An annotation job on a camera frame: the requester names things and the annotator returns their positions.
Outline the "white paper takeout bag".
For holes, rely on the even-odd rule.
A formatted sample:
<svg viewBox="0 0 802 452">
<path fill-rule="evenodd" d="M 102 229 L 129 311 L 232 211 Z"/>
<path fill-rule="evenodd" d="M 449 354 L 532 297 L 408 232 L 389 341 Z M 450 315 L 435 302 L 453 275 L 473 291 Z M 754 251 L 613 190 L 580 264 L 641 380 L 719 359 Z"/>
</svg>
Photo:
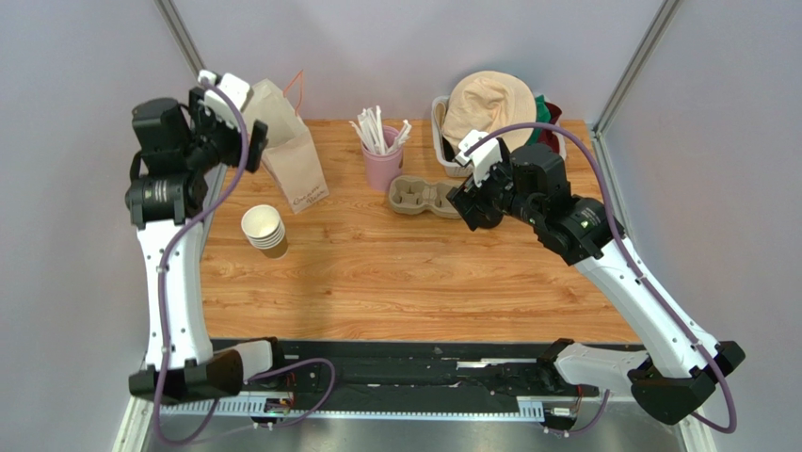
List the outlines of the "white paper takeout bag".
<svg viewBox="0 0 802 452">
<path fill-rule="evenodd" d="M 243 113 L 246 122 L 268 126 L 261 163 L 295 214 L 329 195 L 312 133 L 299 115 L 303 95 L 303 71 L 283 89 L 264 79 L 251 87 Z"/>
</svg>

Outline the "cardboard cup carrier tray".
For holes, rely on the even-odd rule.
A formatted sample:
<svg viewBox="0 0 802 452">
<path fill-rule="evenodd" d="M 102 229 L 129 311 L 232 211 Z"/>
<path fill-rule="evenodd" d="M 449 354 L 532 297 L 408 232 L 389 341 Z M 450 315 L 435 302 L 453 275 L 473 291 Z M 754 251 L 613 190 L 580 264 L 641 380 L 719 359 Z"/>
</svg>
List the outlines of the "cardboard cup carrier tray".
<svg viewBox="0 0 802 452">
<path fill-rule="evenodd" d="M 395 213 L 416 216 L 430 212 L 440 218 L 460 219 L 456 208 L 447 200 L 456 180 L 429 182 L 417 176 L 402 175 L 395 178 L 387 193 L 388 205 Z"/>
</svg>

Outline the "stack of paper cups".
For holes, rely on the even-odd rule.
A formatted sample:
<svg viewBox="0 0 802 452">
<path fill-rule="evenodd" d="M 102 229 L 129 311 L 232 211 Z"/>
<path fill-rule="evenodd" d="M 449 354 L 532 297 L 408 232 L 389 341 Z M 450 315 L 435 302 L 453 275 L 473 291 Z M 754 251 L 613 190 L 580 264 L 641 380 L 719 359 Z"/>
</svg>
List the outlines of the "stack of paper cups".
<svg viewBox="0 0 802 452">
<path fill-rule="evenodd" d="M 240 226 L 250 245 L 269 259 L 282 258 L 289 249 L 280 212 L 268 204 L 251 207 Z"/>
</svg>

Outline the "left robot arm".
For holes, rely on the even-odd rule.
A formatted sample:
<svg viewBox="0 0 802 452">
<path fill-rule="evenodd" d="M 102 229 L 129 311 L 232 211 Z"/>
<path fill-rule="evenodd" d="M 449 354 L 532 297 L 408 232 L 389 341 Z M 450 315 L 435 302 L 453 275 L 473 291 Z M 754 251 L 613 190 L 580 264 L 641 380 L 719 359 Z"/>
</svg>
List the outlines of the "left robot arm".
<svg viewBox="0 0 802 452">
<path fill-rule="evenodd" d="M 193 89 L 187 105 L 157 98 L 132 112 L 140 149 L 124 201 L 146 265 L 150 336 L 128 388 L 157 405 L 236 396 L 272 364 L 268 339 L 214 351 L 202 312 L 202 223 L 216 209 L 204 202 L 205 175 L 220 165 L 254 172 L 266 144 L 266 124 L 250 136 L 241 108 Z"/>
</svg>

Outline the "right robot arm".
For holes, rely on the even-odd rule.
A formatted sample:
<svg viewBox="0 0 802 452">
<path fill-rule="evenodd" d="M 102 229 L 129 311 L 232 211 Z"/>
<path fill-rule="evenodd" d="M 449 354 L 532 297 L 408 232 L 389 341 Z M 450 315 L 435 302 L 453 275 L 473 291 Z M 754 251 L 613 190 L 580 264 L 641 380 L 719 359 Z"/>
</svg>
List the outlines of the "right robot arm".
<svg viewBox="0 0 802 452">
<path fill-rule="evenodd" d="M 457 161 L 473 173 L 448 194 L 469 228 L 504 217 L 528 224 L 538 241 L 611 301 L 643 344 L 640 351 L 554 342 L 539 358 L 549 386 L 589 385 L 634 397 L 652 418 L 674 425 L 695 412 L 745 359 L 694 322 L 656 282 L 623 227 L 601 202 L 570 190 L 564 159 L 543 144 L 510 151 L 500 139 Z"/>
</svg>

